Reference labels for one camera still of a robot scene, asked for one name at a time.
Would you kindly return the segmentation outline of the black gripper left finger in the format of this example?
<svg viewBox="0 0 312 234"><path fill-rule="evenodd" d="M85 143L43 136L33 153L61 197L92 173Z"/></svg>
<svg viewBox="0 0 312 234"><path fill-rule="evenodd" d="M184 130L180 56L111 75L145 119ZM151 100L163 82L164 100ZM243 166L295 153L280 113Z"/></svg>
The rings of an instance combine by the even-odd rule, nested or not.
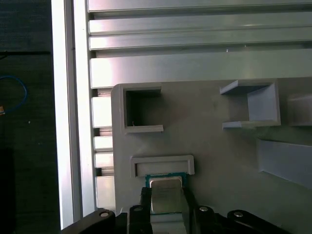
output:
<svg viewBox="0 0 312 234"><path fill-rule="evenodd" d="M98 209L64 228L62 234L152 234L152 189L143 187L140 203L129 211L116 215L113 211Z"/></svg>

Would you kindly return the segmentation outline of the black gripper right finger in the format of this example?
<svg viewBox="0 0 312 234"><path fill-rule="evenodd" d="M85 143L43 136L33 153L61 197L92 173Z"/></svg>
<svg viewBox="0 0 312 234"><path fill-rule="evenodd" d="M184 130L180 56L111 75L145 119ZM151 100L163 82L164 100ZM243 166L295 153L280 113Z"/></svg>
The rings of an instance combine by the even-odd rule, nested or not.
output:
<svg viewBox="0 0 312 234"><path fill-rule="evenodd" d="M288 231L244 210L226 216L199 205L190 189L181 189L182 217L188 234L287 234Z"/></svg>

